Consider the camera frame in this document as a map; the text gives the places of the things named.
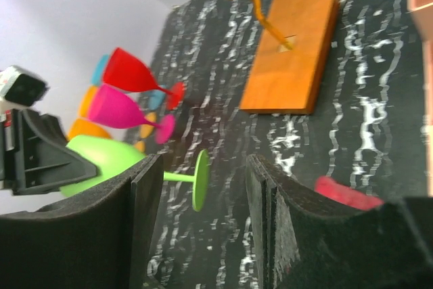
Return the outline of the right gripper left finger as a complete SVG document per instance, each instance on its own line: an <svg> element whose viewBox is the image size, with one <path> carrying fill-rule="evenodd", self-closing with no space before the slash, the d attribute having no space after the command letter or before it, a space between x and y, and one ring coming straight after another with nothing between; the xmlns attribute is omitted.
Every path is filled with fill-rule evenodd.
<svg viewBox="0 0 433 289"><path fill-rule="evenodd" d="M149 155L35 212L1 216L2 288L144 288L163 185Z"/></svg>

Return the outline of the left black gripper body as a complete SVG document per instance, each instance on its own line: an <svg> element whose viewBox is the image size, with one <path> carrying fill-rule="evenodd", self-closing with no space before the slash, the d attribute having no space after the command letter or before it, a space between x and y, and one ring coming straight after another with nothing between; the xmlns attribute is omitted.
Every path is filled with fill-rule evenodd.
<svg viewBox="0 0 433 289"><path fill-rule="evenodd" d="M21 156L20 118L22 110L8 110L1 121L1 181L7 190L22 191L23 167Z"/></svg>

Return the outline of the red wine glass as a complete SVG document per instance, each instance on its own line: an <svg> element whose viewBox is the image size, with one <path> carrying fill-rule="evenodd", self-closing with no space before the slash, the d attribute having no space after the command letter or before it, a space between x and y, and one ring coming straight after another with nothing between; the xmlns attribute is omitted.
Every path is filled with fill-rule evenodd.
<svg viewBox="0 0 433 289"><path fill-rule="evenodd" d="M120 47L110 55L102 73L102 82L132 93L161 91L168 96L169 110L174 110L185 95L182 81L175 83L171 89L162 87L145 63Z"/></svg>

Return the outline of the blue wine glass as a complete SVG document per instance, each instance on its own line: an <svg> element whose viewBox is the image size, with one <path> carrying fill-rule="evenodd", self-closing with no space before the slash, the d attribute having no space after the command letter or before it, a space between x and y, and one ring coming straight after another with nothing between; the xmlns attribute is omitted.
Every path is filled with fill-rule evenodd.
<svg viewBox="0 0 433 289"><path fill-rule="evenodd" d="M104 68L108 63L110 56L108 54L102 55L101 59L97 63L93 75L91 77L91 84L99 87L102 83L102 74L104 72ZM162 104L165 99L165 93L159 90L151 90L149 92L149 101L148 106L150 110L156 110Z"/></svg>

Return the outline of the pink wine glass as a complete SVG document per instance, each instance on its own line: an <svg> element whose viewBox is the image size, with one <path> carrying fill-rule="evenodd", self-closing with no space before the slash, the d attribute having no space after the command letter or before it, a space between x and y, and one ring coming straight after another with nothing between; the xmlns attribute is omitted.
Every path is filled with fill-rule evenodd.
<svg viewBox="0 0 433 289"><path fill-rule="evenodd" d="M175 117L164 116L160 122L145 117L137 102L119 90L103 84L93 96L87 118L95 123L114 129L130 129L149 125L156 130L156 143L166 143L175 130Z"/></svg>

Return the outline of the yellow-base orange wine glass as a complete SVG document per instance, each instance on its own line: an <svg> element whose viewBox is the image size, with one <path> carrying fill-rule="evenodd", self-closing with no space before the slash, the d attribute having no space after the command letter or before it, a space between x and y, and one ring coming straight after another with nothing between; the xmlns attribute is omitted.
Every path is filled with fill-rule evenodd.
<svg viewBox="0 0 433 289"><path fill-rule="evenodd" d="M149 137L153 131L153 127L148 126L141 126L140 127L140 140L136 142L135 147L142 153L145 152L145 141L144 139ZM78 118L74 121L72 124L67 139L71 140L72 138L76 137L77 135L90 135L95 137L101 137L106 139L113 139L111 134L107 132L103 127L90 122L88 120L85 120L83 118Z"/></svg>

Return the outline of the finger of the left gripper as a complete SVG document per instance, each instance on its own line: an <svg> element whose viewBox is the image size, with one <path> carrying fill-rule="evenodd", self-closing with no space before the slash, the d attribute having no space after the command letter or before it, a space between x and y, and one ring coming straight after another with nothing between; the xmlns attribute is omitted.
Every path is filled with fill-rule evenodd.
<svg viewBox="0 0 433 289"><path fill-rule="evenodd" d="M31 109L14 110L15 195L46 194L97 175L97 167L67 147L59 118Z"/></svg>

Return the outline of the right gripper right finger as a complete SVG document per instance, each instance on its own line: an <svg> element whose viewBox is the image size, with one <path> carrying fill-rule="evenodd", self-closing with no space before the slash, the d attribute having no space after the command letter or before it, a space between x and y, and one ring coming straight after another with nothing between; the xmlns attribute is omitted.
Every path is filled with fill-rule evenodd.
<svg viewBox="0 0 433 289"><path fill-rule="evenodd" d="M359 210L256 154L245 182L261 288L432 287L431 198Z"/></svg>

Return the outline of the green wine glass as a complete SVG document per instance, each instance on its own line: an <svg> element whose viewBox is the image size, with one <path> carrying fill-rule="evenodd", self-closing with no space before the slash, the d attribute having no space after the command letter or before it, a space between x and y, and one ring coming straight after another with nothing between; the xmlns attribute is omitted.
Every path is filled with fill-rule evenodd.
<svg viewBox="0 0 433 289"><path fill-rule="evenodd" d="M113 139L77 135L67 144L67 148L93 163L98 175L84 181L60 187L65 197L71 197L111 179L145 158L136 147ZM209 155L207 150L198 154L193 175L164 172L163 180L189 182L192 184L192 205L195 211L203 208L209 179Z"/></svg>

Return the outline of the yellow-base amber wine glass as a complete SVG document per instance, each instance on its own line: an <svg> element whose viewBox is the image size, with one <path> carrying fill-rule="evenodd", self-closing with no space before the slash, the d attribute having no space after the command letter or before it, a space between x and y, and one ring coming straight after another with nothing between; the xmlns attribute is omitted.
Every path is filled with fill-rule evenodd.
<svg viewBox="0 0 433 289"><path fill-rule="evenodd" d="M95 95L96 91L99 89L100 87L90 87L90 90L88 90L88 92L86 92L82 102L81 102L81 106L78 109L78 115L80 117L86 118L88 121L90 121L87 118L87 111L89 109L89 105L93 99L93 96ZM145 117L150 119L152 122L156 122L156 116L155 115L149 115L149 114L145 114Z"/></svg>

